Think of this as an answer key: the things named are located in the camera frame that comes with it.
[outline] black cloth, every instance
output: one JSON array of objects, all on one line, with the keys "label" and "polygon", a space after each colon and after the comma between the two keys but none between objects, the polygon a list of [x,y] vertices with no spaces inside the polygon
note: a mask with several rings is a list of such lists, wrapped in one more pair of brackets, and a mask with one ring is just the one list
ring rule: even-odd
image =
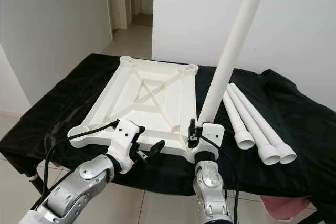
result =
[{"label": "black cloth", "polygon": [[[20,173],[32,173],[47,151],[79,125],[119,66],[119,57],[91,54],[38,101],[0,142],[0,151]],[[215,67],[200,66],[195,78],[197,115]],[[272,70],[262,74],[235,69],[231,77],[275,131],[297,153],[287,165],[264,165],[255,147],[240,150],[221,103],[215,123],[225,128],[222,148],[239,174],[241,190],[273,196],[309,196],[315,202],[336,200],[336,113],[300,93],[296,85]],[[106,146],[60,145],[52,160],[73,169],[105,153]],[[220,156],[219,171],[234,189],[229,162]],[[164,194],[192,195],[194,166],[179,156],[160,154],[155,163],[136,164],[114,182]]]}]

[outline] white pvc pipe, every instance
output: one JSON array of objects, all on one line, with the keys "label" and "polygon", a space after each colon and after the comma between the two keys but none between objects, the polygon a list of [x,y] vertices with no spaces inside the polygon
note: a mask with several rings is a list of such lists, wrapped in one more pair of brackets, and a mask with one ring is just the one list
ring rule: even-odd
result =
[{"label": "white pvc pipe", "polygon": [[258,154],[261,161],[265,165],[273,165],[280,161],[280,155],[277,149],[271,145],[265,135],[262,133],[261,129],[258,127],[256,122],[253,120],[252,116],[248,113],[247,109],[244,107],[236,93],[232,90],[231,86],[227,86],[227,92],[230,95],[241,119],[245,123],[248,131],[253,136],[253,139],[258,147]]},{"label": "white pvc pipe", "polygon": [[245,125],[226,90],[223,95],[223,103],[235,132],[237,146],[243,150],[252,148],[254,146],[254,139],[246,130]]},{"label": "white pvc pipe", "polygon": [[234,84],[231,83],[233,91],[236,93],[240,101],[243,103],[249,114],[258,124],[261,131],[264,133],[268,141],[273,145],[278,153],[280,154],[280,163],[288,164],[293,162],[296,159],[296,153],[293,149],[283,142],[280,136],[274,131],[274,129],[268,124],[268,122],[263,118],[259,111],[252,105],[252,103],[244,96],[240,89]]},{"label": "white pvc pipe", "polygon": [[243,46],[259,2],[260,0],[243,0],[240,5],[198,118],[197,126],[199,127],[204,122],[212,123],[215,119],[225,88],[233,72],[234,64]]}]

